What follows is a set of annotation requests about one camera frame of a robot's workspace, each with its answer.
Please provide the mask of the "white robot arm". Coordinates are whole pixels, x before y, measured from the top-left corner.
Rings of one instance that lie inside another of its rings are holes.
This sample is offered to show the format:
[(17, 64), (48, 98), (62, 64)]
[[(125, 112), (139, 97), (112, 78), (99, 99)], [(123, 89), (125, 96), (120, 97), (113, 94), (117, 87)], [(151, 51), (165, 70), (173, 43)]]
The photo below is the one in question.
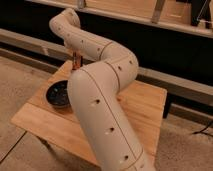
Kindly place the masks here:
[(71, 73), (67, 90), (102, 171), (156, 171), (116, 99), (137, 76), (134, 53), (113, 40), (82, 30), (71, 8), (53, 17), (49, 26), (67, 48), (94, 59)]

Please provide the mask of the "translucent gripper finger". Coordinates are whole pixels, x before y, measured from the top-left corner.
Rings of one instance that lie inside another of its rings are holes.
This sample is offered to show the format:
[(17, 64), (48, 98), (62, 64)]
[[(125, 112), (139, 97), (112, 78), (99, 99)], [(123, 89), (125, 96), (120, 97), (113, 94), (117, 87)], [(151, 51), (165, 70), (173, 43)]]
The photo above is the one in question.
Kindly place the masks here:
[(73, 70), (76, 70), (77, 69), (77, 55), (76, 55), (76, 52), (73, 52), (72, 54), (72, 64), (73, 64)]
[(78, 68), (83, 66), (83, 56), (81, 54), (77, 54), (77, 59), (78, 59)]

